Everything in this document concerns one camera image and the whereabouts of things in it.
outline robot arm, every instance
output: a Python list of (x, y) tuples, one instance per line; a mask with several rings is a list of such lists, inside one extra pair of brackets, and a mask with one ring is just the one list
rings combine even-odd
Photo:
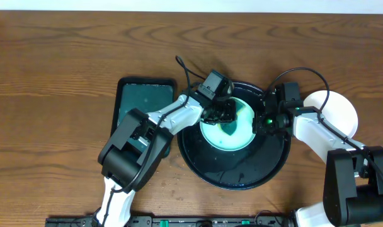
[[(266, 112), (256, 116), (258, 132), (289, 133), (326, 164), (323, 202), (297, 210), (295, 225), (326, 227), (383, 221), (382, 179), (365, 158), (369, 155), (383, 174), (383, 148), (367, 147), (346, 137), (319, 115), (317, 108), (303, 107), (297, 83), (284, 83), (275, 90), (265, 100)], [(357, 186), (355, 177), (369, 182)]]
[[(144, 114), (137, 109), (131, 110), (98, 157), (98, 162), (103, 166), (102, 174), (105, 176), (105, 194), (93, 225), (123, 227), (127, 223), (135, 192), (152, 177), (172, 137), (180, 130), (200, 121), (214, 124), (235, 120), (236, 104), (234, 100), (229, 99), (232, 91), (231, 80), (217, 71), (212, 71), (197, 90), (190, 94), (184, 106), (187, 96), (182, 94), (174, 103), (157, 112)], [(158, 130), (160, 118), (180, 106), (183, 107), (165, 117)], [(146, 167), (129, 187), (129, 182), (140, 171), (146, 152), (138, 150), (127, 141), (129, 138), (136, 139), (146, 145), (148, 150), (154, 134), (156, 138)]]

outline cable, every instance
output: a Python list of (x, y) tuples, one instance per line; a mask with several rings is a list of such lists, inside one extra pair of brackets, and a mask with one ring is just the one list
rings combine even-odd
[(150, 143), (148, 145), (147, 153), (146, 153), (146, 156), (145, 156), (144, 160), (142, 161), (141, 167), (140, 167), (139, 171), (134, 175), (134, 177), (130, 181), (130, 183), (127, 184), (127, 186), (125, 188), (121, 188), (119, 190), (115, 190), (113, 188), (111, 189), (110, 196), (109, 196), (108, 203), (107, 203), (107, 207), (106, 207), (106, 213), (105, 213), (105, 215), (103, 217), (102, 227), (105, 226), (105, 222), (106, 222), (107, 217), (109, 215), (108, 211), (109, 211), (109, 207), (110, 207), (110, 202), (111, 202), (111, 200), (113, 198), (113, 194), (114, 193), (120, 193), (120, 192), (126, 192), (129, 189), (131, 189), (131, 186), (134, 184), (134, 182), (137, 180), (137, 178), (139, 177), (141, 172), (146, 167), (148, 159), (149, 159), (149, 157), (150, 157), (150, 155), (152, 153), (152, 147), (154, 146), (154, 142), (156, 140), (157, 132), (158, 132), (158, 130), (160, 130), (159, 126), (161, 125), (162, 121), (169, 114), (179, 110), (180, 108), (183, 108), (187, 104), (187, 102), (189, 101), (190, 93), (191, 93), (191, 90), (192, 90), (192, 87), (190, 86), (190, 77), (189, 77), (189, 74), (188, 74), (190, 72), (190, 70), (185, 66), (185, 63), (183, 62), (183, 60), (182, 60), (182, 58), (180, 56), (176, 56), (175, 59), (176, 59), (177, 63), (179, 63), (180, 66), (185, 70), (186, 79), (187, 79), (187, 95), (186, 95), (186, 99), (185, 99), (185, 101), (181, 105), (179, 105), (179, 106), (173, 108), (172, 110), (162, 114), (161, 118), (159, 119), (158, 123), (156, 124), (156, 128), (155, 128), (154, 134), (153, 134), (152, 139), (151, 139), (151, 141), (150, 141)]
[(72, 227), (72, 224), (75, 224), (77, 227), (80, 227), (81, 222), (76, 222), (76, 221), (81, 220), (81, 219), (84, 219), (84, 217), (74, 218), (74, 219), (71, 221), (71, 223), (70, 223), (70, 227)]
[(317, 76), (319, 76), (322, 80), (323, 80), (323, 83), (324, 85), (326, 86), (326, 89), (327, 89), (327, 95), (326, 95), (326, 99), (324, 100), (322, 106), (320, 107), (320, 112), (322, 112), (324, 106), (326, 105), (326, 103), (328, 102), (329, 100), (329, 94), (330, 94), (330, 89), (329, 89), (329, 84), (328, 82), (326, 81), (326, 79), (322, 76), (322, 74), (318, 73), (316, 70), (313, 70), (311, 68), (308, 68), (308, 67), (296, 67), (296, 68), (292, 68), (292, 69), (289, 69), (287, 71), (285, 71), (284, 73), (280, 74), (279, 76), (277, 76), (277, 78), (275, 78), (273, 80), (273, 82), (268, 86), (267, 90), (264, 92), (263, 94), (263, 99), (267, 96), (267, 94), (271, 91), (272, 89), (272, 86), (275, 84), (275, 82), (277, 82), (282, 76), (286, 75), (287, 73), (290, 73), (292, 71), (296, 71), (296, 70), (306, 70), (306, 71), (310, 71), (314, 74), (316, 74)]
[(192, 70), (188, 69), (188, 68), (185, 66), (185, 63), (183, 63), (183, 61), (181, 60), (181, 58), (180, 58), (180, 60), (179, 60), (177, 57), (179, 57), (179, 56), (176, 56), (176, 61), (177, 61), (177, 63), (178, 63), (183, 69), (185, 69), (185, 71), (188, 71), (189, 73), (193, 74), (194, 76), (196, 76), (196, 77), (198, 77), (198, 78), (200, 78), (200, 79), (205, 79), (203, 76), (200, 76), (199, 74), (194, 73)]
[[(255, 223), (255, 224), (259, 224), (259, 223), (257, 223), (257, 219), (258, 219), (258, 218), (261, 216), (261, 214), (263, 214), (264, 212), (268, 212), (268, 213), (273, 214), (273, 212), (272, 212), (272, 211), (269, 211), (269, 210), (262, 210), (262, 211), (260, 211), (260, 212), (254, 217), (254, 223)], [(280, 226), (282, 226), (282, 222), (279, 221), (279, 220), (277, 219), (276, 216), (273, 216), (273, 217), (274, 217), (275, 221), (276, 221)]]
[(105, 226), (106, 220), (108, 219), (110, 202), (111, 202), (111, 199), (113, 198), (113, 195), (114, 195), (114, 191), (113, 189), (111, 189), (109, 199), (108, 199), (108, 204), (106, 205), (106, 212), (105, 212), (105, 215), (103, 216), (102, 227)]
[[(324, 122), (324, 118), (321, 118), (321, 112), (322, 112), (324, 106), (326, 106), (326, 103), (329, 100), (330, 88), (329, 88), (329, 84), (326, 81), (326, 79), (320, 73), (318, 73), (317, 71), (315, 71), (315, 70), (313, 70), (311, 68), (308, 68), (308, 67), (297, 67), (297, 68), (293, 68), (293, 69), (289, 69), (289, 70), (285, 71), (284, 73), (282, 73), (279, 76), (277, 76), (274, 79), (274, 81), (268, 86), (267, 90), (263, 94), (263, 99), (271, 91), (271, 88), (275, 84), (275, 82), (277, 82), (283, 75), (286, 75), (287, 73), (292, 72), (292, 71), (296, 71), (296, 70), (310, 71), (310, 72), (316, 74), (317, 76), (319, 76), (323, 80), (323, 83), (324, 83), (324, 85), (326, 87), (327, 94), (326, 94), (326, 98), (323, 101), (323, 104), (321, 105), (319, 111), (317, 112), (317, 119), (318, 119), (319, 123), (321, 123), (325, 128), (327, 128), (327, 130), (329, 130), (334, 135), (336, 135), (338, 138), (340, 138), (344, 143), (347, 143), (351, 147), (355, 148), (357, 151), (362, 151), (361, 148), (359, 148), (357, 145), (355, 145), (353, 142), (350, 141), (350, 138), (348, 138), (347, 136), (341, 135), (339, 132), (336, 132), (327, 123)], [(378, 174), (378, 176), (382, 179), (382, 183), (383, 183), (383, 173), (380, 170), (380, 168), (376, 165), (376, 163), (374, 161), (372, 161), (370, 159), (368, 154), (365, 154), (365, 152), (360, 152), (360, 153), (368, 161), (369, 165), (375, 170), (376, 174)]]

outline white wall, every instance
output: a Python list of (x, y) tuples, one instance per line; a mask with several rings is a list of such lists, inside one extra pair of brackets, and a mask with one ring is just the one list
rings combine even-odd
[(0, 9), (383, 14), (383, 0), (0, 0)]

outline white bowl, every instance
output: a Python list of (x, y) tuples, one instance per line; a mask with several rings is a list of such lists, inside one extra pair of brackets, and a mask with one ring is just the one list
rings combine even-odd
[(253, 134), (252, 123), (253, 109), (240, 98), (232, 97), (236, 102), (243, 105), (237, 112), (236, 130), (232, 135), (226, 134), (220, 124), (210, 125), (200, 122), (200, 129), (206, 141), (211, 146), (223, 151), (237, 151), (250, 144), (256, 134)]
[[(304, 100), (305, 107), (320, 108), (326, 98), (327, 91), (317, 91)], [(343, 95), (330, 91), (329, 100), (322, 114), (342, 133), (353, 137), (358, 128), (358, 115), (354, 106)]]

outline wood grain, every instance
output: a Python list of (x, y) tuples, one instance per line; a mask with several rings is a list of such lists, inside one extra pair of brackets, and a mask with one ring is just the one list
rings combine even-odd
[[(383, 146), (383, 16), (0, 11), (0, 226), (44, 226), (101, 205), (96, 161), (108, 139), (117, 81), (174, 78), (174, 61), (212, 68), (266, 87), (297, 66), (323, 73), (355, 106), (355, 139)], [(307, 95), (323, 89), (291, 73)], [(133, 211), (155, 215), (255, 215), (322, 199), (324, 164), (294, 140), (287, 163), (247, 191), (215, 188), (171, 154), (135, 197)]]

